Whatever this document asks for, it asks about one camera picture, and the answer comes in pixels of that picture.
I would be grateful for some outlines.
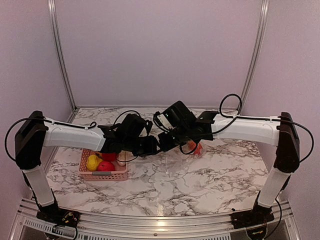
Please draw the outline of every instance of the basket handle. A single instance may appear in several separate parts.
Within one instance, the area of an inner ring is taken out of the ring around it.
[[[93,171],[92,176],[111,176],[111,171]]]

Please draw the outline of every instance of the white marble surface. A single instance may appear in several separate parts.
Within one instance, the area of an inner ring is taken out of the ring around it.
[[[132,108],[81,108],[73,123],[112,124]],[[145,119],[161,108],[135,108]],[[193,109],[196,115],[204,109]],[[137,158],[126,181],[85,181],[79,175],[81,149],[60,147],[47,178],[61,207],[131,216],[190,216],[251,208],[267,179],[253,142],[202,141],[200,158],[176,151]]]

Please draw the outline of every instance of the red fruit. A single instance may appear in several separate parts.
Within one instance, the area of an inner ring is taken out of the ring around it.
[[[113,162],[117,159],[115,153],[102,153],[102,158],[103,158],[103,161],[108,161],[108,162]]]
[[[96,169],[97,171],[100,172],[112,172],[115,171],[115,165],[113,165],[111,162],[109,161],[102,161],[99,163],[99,166]]]

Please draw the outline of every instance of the basket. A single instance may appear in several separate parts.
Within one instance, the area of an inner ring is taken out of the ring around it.
[[[117,161],[113,161],[115,171],[89,171],[87,168],[87,159],[90,155],[94,155],[95,152],[83,149],[81,162],[79,167],[79,174],[86,181],[124,181],[128,179],[127,171],[128,164],[120,166]]]

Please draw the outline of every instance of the lemon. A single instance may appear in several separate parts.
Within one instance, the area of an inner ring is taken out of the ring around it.
[[[101,163],[102,161],[103,160],[96,155],[90,155],[86,162],[86,167],[89,171],[94,172],[97,170],[99,163]]]

